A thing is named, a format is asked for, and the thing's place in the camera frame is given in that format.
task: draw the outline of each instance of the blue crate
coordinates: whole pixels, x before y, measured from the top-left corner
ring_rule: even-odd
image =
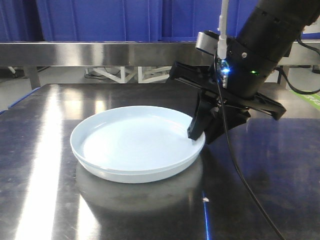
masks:
[[[241,28],[244,26],[246,20],[250,16],[251,12],[254,10],[259,0],[239,0],[238,13],[237,13],[237,25],[236,25],[236,35],[240,32]],[[320,32],[318,33],[307,33],[302,34],[302,39],[320,39]]]
[[[47,41],[154,42],[161,37],[161,0],[37,0]]]
[[[230,0],[227,34],[234,36],[237,26],[238,1]],[[195,41],[198,32],[218,32],[221,0],[163,0],[162,40]]]
[[[0,0],[0,42],[40,40],[36,0]]]

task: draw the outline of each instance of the white stand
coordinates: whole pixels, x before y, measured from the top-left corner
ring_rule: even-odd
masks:
[[[169,74],[167,74],[166,71],[169,71],[170,69],[171,66],[164,66],[159,68],[138,66],[138,83],[148,84],[166,80],[169,77]],[[148,75],[153,74],[156,74],[157,76],[146,78]]]

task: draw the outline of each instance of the metal table surface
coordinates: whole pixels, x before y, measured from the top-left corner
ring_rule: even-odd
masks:
[[[239,165],[288,240],[318,240],[320,111],[275,83],[261,92],[287,113],[275,121],[252,112],[230,131]],[[240,182],[224,136],[187,170],[153,183],[100,179],[72,154],[72,130],[95,113],[154,105],[192,115],[196,97],[182,83],[48,84],[0,115],[0,239],[277,239]]]

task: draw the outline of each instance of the metal rail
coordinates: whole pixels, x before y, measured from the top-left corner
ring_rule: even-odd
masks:
[[[320,39],[305,40],[320,48]],[[9,42],[0,43],[0,66],[25,67],[27,72],[36,66],[98,67],[98,66],[171,66],[179,61],[193,66],[212,63],[212,57],[195,49],[194,42]],[[319,65],[320,57],[313,51],[292,45],[289,57],[279,65]],[[33,87],[39,79],[30,74]]]

